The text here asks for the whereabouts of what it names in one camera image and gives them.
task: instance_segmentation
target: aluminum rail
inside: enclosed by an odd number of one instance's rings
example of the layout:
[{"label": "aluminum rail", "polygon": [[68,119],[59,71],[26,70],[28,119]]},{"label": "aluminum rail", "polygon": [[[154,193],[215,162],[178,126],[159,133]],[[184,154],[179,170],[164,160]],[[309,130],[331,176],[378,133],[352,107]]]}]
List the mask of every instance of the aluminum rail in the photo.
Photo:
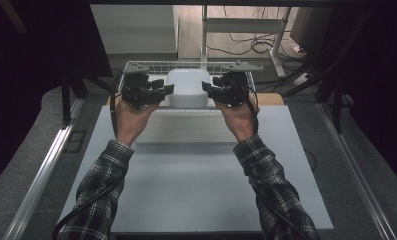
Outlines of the aluminum rail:
[{"label": "aluminum rail", "polygon": [[38,173],[36,174],[35,179],[30,185],[30,188],[23,199],[20,207],[18,208],[17,213],[15,214],[7,232],[3,239],[20,239],[24,233],[24,230],[29,223],[30,217],[33,214],[33,211],[36,208],[39,199],[42,196],[42,193],[48,183],[49,178],[51,177],[52,170],[54,169],[58,157],[60,156],[63,146],[66,143],[72,129],[73,125],[76,122],[77,116],[79,114],[80,108],[83,105],[84,100],[76,99],[71,107],[71,117],[69,125],[65,129],[61,129],[58,131],[57,136],[54,139],[54,142],[51,145],[46,157],[40,167]]},{"label": "aluminum rail", "polygon": [[336,146],[341,153],[341,156],[344,160],[345,165],[348,168],[351,178],[353,179],[354,184],[356,185],[357,190],[359,191],[360,196],[362,197],[363,202],[366,205],[367,210],[369,211],[369,214],[379,231],[379,234],[381,235],[382,239],[396,240],[397,236],[394,234],[394,231],[392,230],[391,224],[389,223],[385,212],[383,211],[381,205],[379,204],[378,200],[370,189],[369,184],[364,178],[356,159],[348,148],[347,142],[342,135],[338,134],[334,125],[330,121],[332,116],[328,107],[326,106],[326,104],[322,103],[318,103],[317,107],[326,123],[326,126],[329,129],[329,132],[332,135]]}]

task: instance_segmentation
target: plaid shirt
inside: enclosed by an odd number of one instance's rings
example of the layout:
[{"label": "plaid shirt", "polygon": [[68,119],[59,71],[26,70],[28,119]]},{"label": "plaid shirt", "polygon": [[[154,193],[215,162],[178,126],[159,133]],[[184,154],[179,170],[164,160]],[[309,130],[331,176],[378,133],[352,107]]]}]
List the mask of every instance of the plaid shirt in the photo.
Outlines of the plaid shirt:
[{"label": "plaid shirt", "polygon": [[[311,239],[319,239],[311,218],[302,208],[298,193],[285,179],[282,165],[275,155],[262,142],[259,136],[253,136],[238,144],[233,149],[239,163],[244,168],[249,183],[261,193],[265,202],[276,209],[282,216],[292,222]],[[115,140],[95,161],[77,190],[75,207],[98,194],[102,189],[114,184],[127,170],[133,150]],[[108,239],[113,223],[117,200],[123,191],[124,181],[110,194],[102,197],[67,223],[63,239]],[[260,223],[264,237],[269,239],[299,239],[269,209],[263,200],[256,198],[260,213]]]}]

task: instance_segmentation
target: metal frame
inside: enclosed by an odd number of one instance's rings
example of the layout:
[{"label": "metal frame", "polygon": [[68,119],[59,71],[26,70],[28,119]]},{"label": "metal frame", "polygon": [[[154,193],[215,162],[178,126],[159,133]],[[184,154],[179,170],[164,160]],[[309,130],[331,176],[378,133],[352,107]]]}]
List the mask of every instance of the metal frame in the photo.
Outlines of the metal frame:
[{"label": "metal frame", "polygon": [[208,33],[275,33],[275,43],[269,53],[278,77],[284,78],[285,71],[279,60],[279,47],[290,13],[291,7],[288,7],[282,19],[208,18],[207,6],[204,5],[202,7],[201,62],[207,61]]},{"label": "metal frame", "polygon": [[60,156],[63,146],[66,143],[72,129],[76,122],[80,108],[83,105],[84,100],[77,99],[71,107],[71,121],[69,124],[62,128],[54,139],[45,159],[43,160],[42,166],[40,167],[35,179],[30,185],[29,191],[23,199],[17,213],[15,214],[10,226],[3,239],[20,239],[24,233],[24,230],[29,223],[30,217],[36,208],[39,199],[45,190],[46,184],[51,177],[52,170],[54,169],[58,157]]},{"label": "metal frame", "polygon": [[323,117],[323,120],[326,123],[329,132],[332,135],[335,145],[337,146],[342,156],[342,159],[344,160],[344,163],[348,169],[348,172],[350,173],[351,178],[354,181],[354,184],[356,185],[356,188],[359,191],[360,196],[363,199],[363,202],[366,205],[367,210],[372,217],[376,228],[379,231],[379,234],[381,235],[382,239],[396,240],[397,236],[392,230],[391,224],[389,223],[385,212],[383,211],[381,205],[379,204],[378,200],[370,189],[369,184],[364,178],[363,173],[358,166],[357,160],[351,153],[344,137],[341,134],[338,134],[338,132],[335,130],[335,126],[330,120],[332,119],[332,116],[327,105],[318,103],[317,107]]}]

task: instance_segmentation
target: person's right hand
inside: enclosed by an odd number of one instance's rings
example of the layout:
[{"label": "person's right hand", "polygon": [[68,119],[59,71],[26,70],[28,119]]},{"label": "person's right hand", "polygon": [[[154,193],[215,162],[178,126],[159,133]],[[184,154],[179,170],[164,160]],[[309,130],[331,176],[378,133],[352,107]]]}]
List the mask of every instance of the person's right hand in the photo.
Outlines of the person's right hand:
[{"label": "person's right hand", "polygon": [[214,103],[222,111],[226,125],[238,143],[253,135],[252,114],[247,104],[243,103],[237,107],[229,107],[217,101],[214,101]]}]

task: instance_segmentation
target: white wall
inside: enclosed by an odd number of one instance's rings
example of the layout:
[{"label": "white wall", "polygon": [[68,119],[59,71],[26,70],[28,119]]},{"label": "white wall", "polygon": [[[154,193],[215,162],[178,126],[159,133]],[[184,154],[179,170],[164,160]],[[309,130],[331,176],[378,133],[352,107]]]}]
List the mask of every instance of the white wall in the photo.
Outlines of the white wall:
[{"label": "white wall", "polygon": [[107,54],[176,53],[176,6],[91,5]]}]

